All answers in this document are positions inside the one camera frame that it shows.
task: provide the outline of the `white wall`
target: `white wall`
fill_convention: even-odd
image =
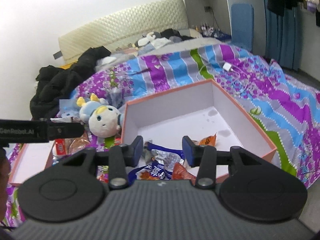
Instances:
[[[231,34],[229,10],[227,0],[209,0],[213,9],[214,17],[218,22],[220,30],[224,33]]]
[[[213,23],[212,14],[204,11],[205,6],[210,6],[209,0],[185,0],[185,4],[190,27],[198,26],[200,29],[203,23]]]
[[[96,18],[159,0],[0,0],[0,118],[29,119],[35,77],[58,37]]]
[[[316,15],[302,10],[302,53],[300,69],[320,80],[320,28]]]
[[[229,17],[231,25],[231,6],[234,3],[249,3],[254,8],[254,39],[253,53],[261,56],[265,55],[266,51],[266,15],[264,11],[263,0],[227,0],[229,8]]]

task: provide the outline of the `floor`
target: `floor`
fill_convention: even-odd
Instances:
[[[284,72],[305,83],[306,85],[320,90],[320,81],[311,77],[307,73],[303,71],[296,72],[287,69],[284,69]],[[308,189],[307,203],[302,211],[302,214],[299,217],[299,220],[302,221],[311,230],[315,232],[320,231],[320,179],[318,179]]]

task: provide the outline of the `bed headboard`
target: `bed headboard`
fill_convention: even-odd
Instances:
[[[65,62],[71,63],[90,47],[105,46],[113,52],[136,42],[143,34],[169,28],[188,28],[183,0],[163,0],[122,10],[87,23],[58,40]]]

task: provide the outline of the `blue curtain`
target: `blue curtain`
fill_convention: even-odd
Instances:
[[[301,15],[298,8],[285,10],[278,16],[267,9],[266,12],[266,54],[267,59],[275,59],[281,67],[298,70],[301,59]]]

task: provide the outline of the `plush toy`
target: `plush toy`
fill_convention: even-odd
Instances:
[[[89,124],[92,134],[107,138],[115,136],[121,129],[122,115],[114,106],[106,105],[107,101],[91,94],[90,101],[86,102],[79,97],[77,105],[81,107],[80,120]]]
[[[148,33],[146,37],[138,40],[135,44],[132,44],[134,48],[140,48],[146,46],[149,42],[154,41],[157,38],[161,38],[161,34],[157,32]]]

